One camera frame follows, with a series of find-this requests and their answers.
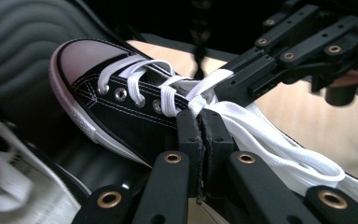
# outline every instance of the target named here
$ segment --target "canvas sneaker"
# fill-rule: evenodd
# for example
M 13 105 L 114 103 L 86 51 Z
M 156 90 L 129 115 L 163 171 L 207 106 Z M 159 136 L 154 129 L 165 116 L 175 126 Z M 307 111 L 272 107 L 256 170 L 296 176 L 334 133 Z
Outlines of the canvas sneaker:
M 81 198 L 72 189 L 87 190 L 64 182 L 57 172 L 65 171 L 56 168 L 47 166 L 0 120 L 0 223 L 71 223 Z
M 165 61 L 94 39 L 61 45 L 49 76 L 62 107 L 91 140 L 149 166 L 175 147 L 175 115 L 197 84 Z

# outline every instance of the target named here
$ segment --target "black sneaker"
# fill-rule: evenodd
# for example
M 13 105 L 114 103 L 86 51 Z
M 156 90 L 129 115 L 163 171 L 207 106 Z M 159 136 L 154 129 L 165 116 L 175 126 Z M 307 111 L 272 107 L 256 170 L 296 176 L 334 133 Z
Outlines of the black sneaker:
M 176 147 L 175 115 L 198 83 L 165 61 L 95 39 L 61 45 L 50 61 L 50 82 L 90 139 L 149 166 Z

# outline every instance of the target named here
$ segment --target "white sneaker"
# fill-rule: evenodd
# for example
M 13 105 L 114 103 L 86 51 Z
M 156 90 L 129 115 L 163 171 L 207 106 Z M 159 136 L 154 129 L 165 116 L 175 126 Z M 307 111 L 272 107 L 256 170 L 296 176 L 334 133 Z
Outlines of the white sneaker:
M 71 223 L 79 208 L 62 180 L 0 121 L 0 223 Z

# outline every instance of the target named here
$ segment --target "black padded chair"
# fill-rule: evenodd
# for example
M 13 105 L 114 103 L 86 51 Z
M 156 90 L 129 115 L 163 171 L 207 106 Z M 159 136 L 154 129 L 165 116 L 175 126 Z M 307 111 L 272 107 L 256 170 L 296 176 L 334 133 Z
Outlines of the black padded chair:
M 61 43 L 93 37 L 127 45 L 83 6 L 80 1 L 0 0 L 0 106 L 27 141 L 89 190 L 110 184 L 131 187 L 149 168 L 91 142 L 64 113 L 49 85 L 48 61 Z

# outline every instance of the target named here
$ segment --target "shoelace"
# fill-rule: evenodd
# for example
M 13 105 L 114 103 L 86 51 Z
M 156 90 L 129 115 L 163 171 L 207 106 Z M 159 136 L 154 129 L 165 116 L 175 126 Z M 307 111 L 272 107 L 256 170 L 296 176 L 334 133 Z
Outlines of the shoelace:
M 8 142 L 13 140 L 1 123 L 0 134 Z M 23 207 L 33 188 L 33 182 L 10 164 L 16 151 L 15 147 L 11 147 L 8 152 L 0 151 L 0 212 L 10 212 Z
M 139 79 L 150 67 L 148 64 L 168 67 L 169 77 L 161 87 L 163 114 L 173 117 L 178 109 L 174 105 L 176 89 L 170 85 L 187 77 L 176 76 L 168 62 L 161 60 L 144 61 L 125 69 L 120 76 L 128 79 L 129 93 L 136 104 L 145 99 L 139 92 Z M 106 74 L 113 74 L 110 69 Z M 326 185 L 336 187 L 345 178 L 345 172 L 335 162 L 315 151 L 303 148 L 279 131 L 268 121 L 255 104 L 242 107 L 231 102 L 218 102 L 213 87 L 232 75 L 231 71 L 218 69 L 200 81 L 186 96 L 188 107 L 197 116 L 203 108 L 220 114 L 228 131 L 240 150 L 259 155 L 289 187 L 305 195 L 309 187 Z
M 161 73 L 158 70 L 155 70 L 150 64 L 159 65 L 169 71 L 168 75 Z M 171 85 L 175 82 L 178 82 L 183 79 L 188 79 L 188 77 L 177 76 L 173 71 L 173 68 L 170 63 L 164 60 L 147 60 L 139 55 L 132 55 L 125 60 L 121 60 L 117 63 L 112 63 L 104 68 L 98 78 L 98 90 L 100 93 L 105 94 L 109 90 L 107 85 L 109 78 L 118 70 L 128 66 L 124 69 L 119 77 L 124 77 L 127 79 L 127 84 L 129 88 L 129 96 L 133 102 L 142 107 L 145 104 L 145 98 L 139 90 L 139 80 L 145 74 L 147 69 L 152 69 L 167 78 L 167 80 L 159 85 L 161 88 L 161 112 L 167 117 L 175 117 L 179 113 L 180 109 L 176 108 L 174 96 L 177 92 L 175 88 Z

